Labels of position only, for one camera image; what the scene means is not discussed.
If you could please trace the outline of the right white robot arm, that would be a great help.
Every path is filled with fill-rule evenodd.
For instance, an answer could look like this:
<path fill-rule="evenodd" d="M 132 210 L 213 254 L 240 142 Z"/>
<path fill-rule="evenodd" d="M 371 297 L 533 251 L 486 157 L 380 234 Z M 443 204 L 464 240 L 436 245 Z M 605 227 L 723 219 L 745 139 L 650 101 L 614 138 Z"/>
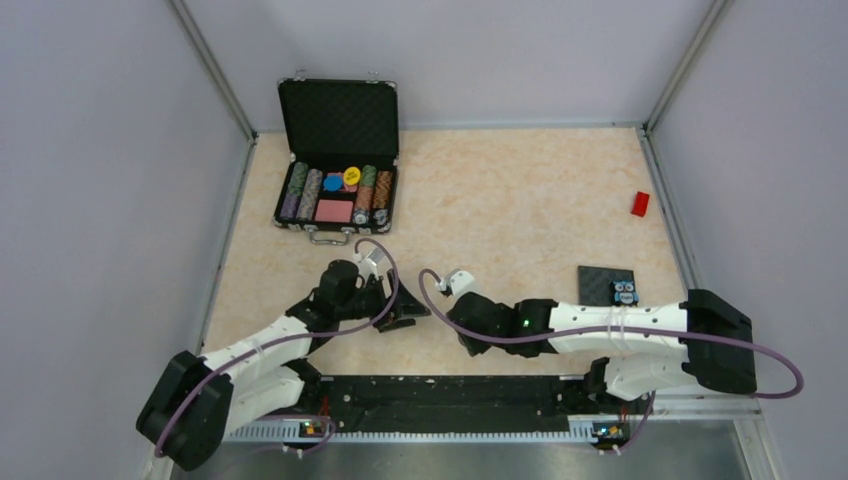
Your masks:
<path fill-rule="evenodd" d="M 698 384 L 749 395 L 757 390 L 750 319 L 709 290 L 659 307 L 582 306 L 529 299 L 514 306 L 478 293 L 447 313 L 472 356 L 491 348 L 534 358 L 599 351 L 586 397 L 600 412 L 660 389 Z"/>

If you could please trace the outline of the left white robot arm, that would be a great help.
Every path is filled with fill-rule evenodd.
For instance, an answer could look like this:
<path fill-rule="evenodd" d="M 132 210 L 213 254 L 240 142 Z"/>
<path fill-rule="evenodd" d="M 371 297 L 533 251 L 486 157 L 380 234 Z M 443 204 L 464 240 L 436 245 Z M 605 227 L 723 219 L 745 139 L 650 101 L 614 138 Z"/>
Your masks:
<path fill-rule="evenodd" d="M 379 332 L 415 325 L 431 311 L 372 261 L 330 262 L 315 288 L 269 326 L 217 351 L 182 351 L 166 365 L 135 428 L 186 471 L 203 465 L 222 441 L 267 413 L 319 404 L 320 375 L 307 356 L 360 320 Z"/>

